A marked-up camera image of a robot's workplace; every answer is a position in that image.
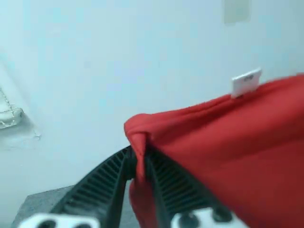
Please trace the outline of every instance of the red cloth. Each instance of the red cloth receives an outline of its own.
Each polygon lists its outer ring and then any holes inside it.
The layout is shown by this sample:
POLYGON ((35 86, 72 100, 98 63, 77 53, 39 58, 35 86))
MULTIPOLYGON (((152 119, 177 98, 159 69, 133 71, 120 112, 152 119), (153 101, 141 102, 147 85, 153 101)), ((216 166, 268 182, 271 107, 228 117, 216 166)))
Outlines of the red cloth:
POLYGON ((156 228, 143 157, 150 143, 204 183, 253 228, 304 227, 304 74, 242 98, 139 114, 125 123, 138 159, 130 187, 142 228, 156 228))

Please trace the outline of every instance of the white wall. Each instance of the white wall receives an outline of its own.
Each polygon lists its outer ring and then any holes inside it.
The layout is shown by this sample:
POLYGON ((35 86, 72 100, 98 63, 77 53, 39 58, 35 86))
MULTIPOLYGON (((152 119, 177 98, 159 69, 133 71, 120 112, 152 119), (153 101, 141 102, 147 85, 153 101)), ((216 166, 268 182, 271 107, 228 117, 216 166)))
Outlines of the white wall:
POLYGON ((249 22, 226 26, 220 0, 2 0, 0 60, 42 137, 0 145, 0 221, 127 146, 134 114, 229 93, 257 66, 263 81, 303 71, 298 2, 254 0, 249 22))

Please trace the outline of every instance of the red towel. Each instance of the red towel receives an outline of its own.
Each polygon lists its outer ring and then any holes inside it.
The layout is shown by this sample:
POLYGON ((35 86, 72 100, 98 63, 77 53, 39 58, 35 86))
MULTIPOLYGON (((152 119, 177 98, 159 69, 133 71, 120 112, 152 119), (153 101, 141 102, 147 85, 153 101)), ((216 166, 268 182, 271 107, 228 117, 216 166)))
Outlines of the red towel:
POLYGON ((130 199, 142 228, 157 227, 146 144, 182 165, 250 227, 304 227, 304 74, 237 99, 139 114, 124 129, 138 159, 130 199))

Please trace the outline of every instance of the light switch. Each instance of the light switch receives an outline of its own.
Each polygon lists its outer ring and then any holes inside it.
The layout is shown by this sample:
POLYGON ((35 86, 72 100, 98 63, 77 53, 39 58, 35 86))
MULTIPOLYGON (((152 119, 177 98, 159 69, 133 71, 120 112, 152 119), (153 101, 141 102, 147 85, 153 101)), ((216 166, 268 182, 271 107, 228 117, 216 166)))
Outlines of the light switch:
POLYGON ((224 23, 250 21, 251 0, 223 0, 224 23))

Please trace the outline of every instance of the white tag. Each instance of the white tag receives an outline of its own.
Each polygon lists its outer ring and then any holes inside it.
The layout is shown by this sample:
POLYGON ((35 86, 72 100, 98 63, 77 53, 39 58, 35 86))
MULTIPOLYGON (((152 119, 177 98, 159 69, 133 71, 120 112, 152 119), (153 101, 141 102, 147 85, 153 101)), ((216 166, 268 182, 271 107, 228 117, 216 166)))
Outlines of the white tag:
POLYGON ((258 88, 261 74, 262 69, 258 68, 241 76, 234 77, 232 79, 233 90, 231 97, 236 98, 245 93, 255 91, 258 88))

